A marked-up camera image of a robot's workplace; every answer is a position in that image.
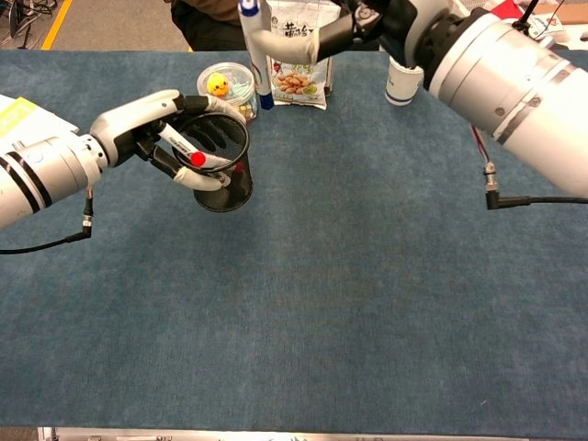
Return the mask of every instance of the red marker cap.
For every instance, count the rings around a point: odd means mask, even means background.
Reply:
[[[206,154],[203,152],[195,152],[190,154],[190,163],[195,167],[201,167],[206,163]]]

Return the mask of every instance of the mesh pen holder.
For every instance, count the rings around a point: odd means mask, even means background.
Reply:
[[[249,169],[249,132],[238,120],[222,113],[207,113],[185,119],[176,128],[203,153],[229,162],[215,168],[197,168],[174,149],[177,160],[190,170],[230,183],[216,191],[194,190],[194,198],[205,209],[224,213],[240,208],[251,197],[254,183]]]

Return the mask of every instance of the clear lid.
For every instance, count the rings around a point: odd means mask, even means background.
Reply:
[[[198,93],[208,95],[207,82],[214,74],[223,74],[229,80],[229,94],[218,96],[231,106],[240,106],[246,103],[255,93],[254,75],[249,69],[237,62],[219,62],[206,68],[197,80]]]

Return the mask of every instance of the snack bag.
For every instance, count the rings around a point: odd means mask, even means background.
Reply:
[[[268,0],[272,9],[272,32],[297,37],[335,21],[341,11],[327,0]],[[276,104],[301,104],[327,108],[325,86],[331,59],[316,65],[287,64],[269,59],[272,95]]]

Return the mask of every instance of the yellow floor line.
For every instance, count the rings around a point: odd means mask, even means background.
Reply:
[[[62,26],[63,21],[65,20],[65,16],[67,15],[67,11],[69,10],[70,6],[72,5],[73,0],[63,0],[63,5],[59,10],[59,14],[55,18],[55,21],[51,25],[51,29],[49,30],[49,34],[47,34],[47,38],[43,41],[43,45],[40,47],[42,51],[50,51],[53,42],[55,41],[55,37],[57,37],[57,32],[59,32],[59,28]]]

